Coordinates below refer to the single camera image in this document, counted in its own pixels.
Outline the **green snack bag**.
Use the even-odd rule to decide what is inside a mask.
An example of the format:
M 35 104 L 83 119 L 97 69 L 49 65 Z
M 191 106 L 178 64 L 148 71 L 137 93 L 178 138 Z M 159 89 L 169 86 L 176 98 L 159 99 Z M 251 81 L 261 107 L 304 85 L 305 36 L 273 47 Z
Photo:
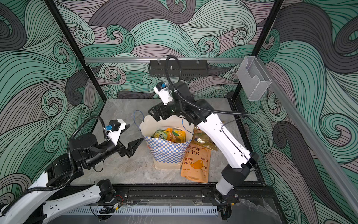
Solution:
M 168 135 L 169 135 L 169 132 L 166 130 L 157 130 L 153 134 L 153 138 L 159 138 L 159 139 L 166 140 L 168 138 Z

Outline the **yellow snack bag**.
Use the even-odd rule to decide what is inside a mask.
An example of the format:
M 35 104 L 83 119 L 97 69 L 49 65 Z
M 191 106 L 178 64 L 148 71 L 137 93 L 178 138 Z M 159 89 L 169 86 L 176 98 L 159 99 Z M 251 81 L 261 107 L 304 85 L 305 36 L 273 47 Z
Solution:
M 185 143 L 186 141 L 186 133 L 185 131 L 175 129 L 175 128 L 167 128 L 165 130 L 167 132 L 166 140 L 173 143 Z

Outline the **blue checkered paper bag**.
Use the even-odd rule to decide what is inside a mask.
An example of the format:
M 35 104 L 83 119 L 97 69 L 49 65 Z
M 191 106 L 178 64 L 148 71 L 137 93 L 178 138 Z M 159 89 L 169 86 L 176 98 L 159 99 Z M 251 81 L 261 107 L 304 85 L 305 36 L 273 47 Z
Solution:
M 151 115 L 143 117 L 143 121 L 138 125 L 144 140 L 153 156 L 156 169 L 181 169 L 186 150 L 194 135 L 194 125 L 189 124 L 184 118 L 175 115 L 163 120 L 156 121 Z M 172 142 L 163 138 L 156 138 L 155 132 L 171 128 L 185 132 L 183 143 Z

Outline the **gold snack bag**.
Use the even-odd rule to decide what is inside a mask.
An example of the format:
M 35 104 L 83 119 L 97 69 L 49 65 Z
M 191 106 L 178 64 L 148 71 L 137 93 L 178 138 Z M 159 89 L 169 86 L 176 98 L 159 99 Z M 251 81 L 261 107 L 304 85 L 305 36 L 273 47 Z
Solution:
M 210 149 L 212 151 L 218 150 L 218 147 L 214 144 L 214 142 L 210 139 L 210 137 L 197 126 L 194 127 L 194 134 L 193 134 L 192 141 L 195 144 Z

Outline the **orange potato chips bag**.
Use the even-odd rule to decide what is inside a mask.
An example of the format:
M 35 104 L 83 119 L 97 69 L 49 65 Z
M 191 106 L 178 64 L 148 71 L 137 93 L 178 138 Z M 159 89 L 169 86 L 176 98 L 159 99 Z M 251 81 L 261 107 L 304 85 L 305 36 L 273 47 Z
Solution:
M 181 176 L 197 183 L 208 183 L 211 150 L 191 143 L 184 156 Z

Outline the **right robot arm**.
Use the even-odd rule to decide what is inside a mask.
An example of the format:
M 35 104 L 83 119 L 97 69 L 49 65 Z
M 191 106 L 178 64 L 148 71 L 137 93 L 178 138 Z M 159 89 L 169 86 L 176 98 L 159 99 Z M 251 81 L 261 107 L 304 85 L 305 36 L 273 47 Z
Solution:
M 173 115 L 184 118 L 212 139 L 228 161 L 213 192 L 215 200 L 224 203 L 229 192 L 239 186 L 254 169 L 259 156 L 242 146 L 218 116 L 219 114 L 239 115 L 239 112 L 215 110 L 206 100 L 195 100 L 184 82 L 179 80 L 173 83 L 170 79 L 170 61 L 176 62 L 174 70 L 179 73 L 179 77 L 182 77 L 183 69 L 180 60 L 175 56 L 168 56 L 163 68 L 167 82 L 159 82 L 154 88 L 162 102 L 153 106 L 148 113 L 156 121 L 166 120 Z

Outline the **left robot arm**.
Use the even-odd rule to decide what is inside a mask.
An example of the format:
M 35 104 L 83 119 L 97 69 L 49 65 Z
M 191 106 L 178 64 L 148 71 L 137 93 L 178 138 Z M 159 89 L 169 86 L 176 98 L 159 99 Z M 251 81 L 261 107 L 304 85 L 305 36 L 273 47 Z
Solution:
M 101 122 L 105 141 L 98 143 L 91 133 L 79 135 L 83 127 L 93 119 Z M 84 175 L 84 169 L 94 169 L 106 158 L 118 153 L 121 157 L 132 157 L 143 138 L 124 146 L 120 135 L 130 127 L 122 119 L 111 120 L 105 126 L 99 116 L 87 118 L 73 132 L 65 154 L 50 163 L 45 172 L 16 199 L 1 206 L 2 224 L 46 224 L 73 209 L 92 203 L 110 203 L 117 197 L 109 179 L 100 180 L 89 188 L 72 195 L 51 201 L 50 198 Z

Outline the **black perforated wall tray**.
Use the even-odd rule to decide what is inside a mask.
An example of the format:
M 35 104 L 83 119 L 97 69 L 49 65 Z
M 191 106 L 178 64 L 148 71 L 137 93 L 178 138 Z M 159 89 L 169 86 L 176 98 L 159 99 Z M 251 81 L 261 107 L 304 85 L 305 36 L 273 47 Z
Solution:
M 195 77 L 207 77 L 209 66 L 207 61 L 180 60 L 180 65 L 175 60 L 169 60 L 167 71 L 169 77 L 179 77 L 183 80 L 189 80 Z M 166 77 L 166 61 L 151 60 L 149 63 L 149 74 L 151 77 Z

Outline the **back aluminium rail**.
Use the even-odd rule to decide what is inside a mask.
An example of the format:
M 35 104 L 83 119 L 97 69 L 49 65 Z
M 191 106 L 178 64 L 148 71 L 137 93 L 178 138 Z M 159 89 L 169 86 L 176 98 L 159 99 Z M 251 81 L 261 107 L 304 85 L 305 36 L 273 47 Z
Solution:
M 244 58 L 178 58 L 179 60 L 190 61 L 207 61 L 208 63 L 224 63 L 224 64 L 237 64 L 241 63 Z M 165 61 L 164 57 L 85 57 L 86 63 L 149 63 L 151 60 L 158 62 Z

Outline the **aluminium rail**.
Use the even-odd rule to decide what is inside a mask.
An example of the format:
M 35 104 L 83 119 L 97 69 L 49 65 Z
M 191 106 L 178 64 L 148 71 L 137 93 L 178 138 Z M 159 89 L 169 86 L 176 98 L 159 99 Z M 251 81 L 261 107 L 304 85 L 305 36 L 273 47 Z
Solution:
M 358 190 L 347 176 L 347 174 L 342 170 L 342 167 L 330 154 L 328 148 L 318 137 L 316 132 L 309 125 L 307 120 L 299 112 L 296 106 L 287 98 L 284 89 L 278 84 L 277 80 L 273 78 L 265 66 L 264 62 L 254 56 L 254 61 L 257 62 L 257 67 L 260 68 L 268 80 L 271 81 L 270 87 L 273 92 L 276 94 L 278 100 L 281 102 L 282 106 L 287 111 L 288 115 L 296 123 L 297 129 L 302 134 L 307 145 L 313 149 L 318 159 L 321 161 L 322 165 L 340 189 L 341 194 L 346 199 L 346 202 L 349 204 L 354 213 L 358 214 Z
M 241 63 L 244 58 L 178 58 L 179 60 L 190 61 L 207 61 L 208 63 L 224 63 L 224 64 L 237 64 Z M 165 61 L 164 57 L 85 57 L 86 63 L 149 63 L 151 60 L 158 62 Z

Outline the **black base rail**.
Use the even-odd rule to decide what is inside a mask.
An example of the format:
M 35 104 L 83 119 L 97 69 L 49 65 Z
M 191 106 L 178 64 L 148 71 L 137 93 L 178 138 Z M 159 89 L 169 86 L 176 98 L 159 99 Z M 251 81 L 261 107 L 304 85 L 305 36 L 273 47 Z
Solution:
M 192 199 L 202 203 L 232 204 L 240 199 L 275 198 L 272 187 L 254 182 L 244 182 L 233 187 L 226 196 L 220 196 L 216 183 L 160 183 L 160 184 L 113 184 L 116 198 L 125 203 L 140 199 Z

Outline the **clear plastic wall holder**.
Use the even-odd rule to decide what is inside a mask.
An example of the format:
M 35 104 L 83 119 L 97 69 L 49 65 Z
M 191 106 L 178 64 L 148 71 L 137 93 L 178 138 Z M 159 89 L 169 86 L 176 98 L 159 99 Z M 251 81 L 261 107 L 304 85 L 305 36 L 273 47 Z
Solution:
M 264 62 L 255 56 L 246 56 L 236 74 L 249 101 L 260 100 L 271 84 Z

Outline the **right aluminium rail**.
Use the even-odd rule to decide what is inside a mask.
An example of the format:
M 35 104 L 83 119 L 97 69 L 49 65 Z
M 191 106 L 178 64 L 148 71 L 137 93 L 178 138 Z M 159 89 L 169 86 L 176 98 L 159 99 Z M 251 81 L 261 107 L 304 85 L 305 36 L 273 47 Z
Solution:
M 318 159 L 321 161 L 322 165 L 340 189 L 341 194 L 346 199 L 346 202 L 349 204 L 354 213 L 358 214 L 358 190 L 347 176 L 347 174 L 342 170 L 342 167 L 330 154 L 328 148 L 318 137 L 316 132 L 309 125 L 307 120 L 299 112 L 296 106 L 287 98 L 284 89 L 278 84 L 277 80 L 273 78 L 265 66 L 264 62 L 254 56 L 254 61 L 257 62 L 257 67 L 260 68 L 268 80 L 271 81 L 270 87 L 273 92 L 276 94 L 278 100 L 281 102 L 282 106 L 287 111 L 288 115 L 296 123 L 297 129 L 302 134 L 307 145 L 313 149 Z

